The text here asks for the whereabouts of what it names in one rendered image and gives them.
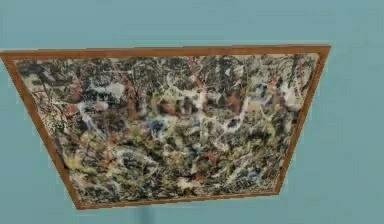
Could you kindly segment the wood-framed abstract splatter painting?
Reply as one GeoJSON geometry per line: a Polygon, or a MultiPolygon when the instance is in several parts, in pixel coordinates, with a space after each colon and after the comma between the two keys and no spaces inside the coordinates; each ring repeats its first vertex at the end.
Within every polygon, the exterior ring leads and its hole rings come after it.
{"type": "Polygon", "coordinates": [[[1,59],[85,210],[278,194],[328,54],[282,45],[1,59]]]}

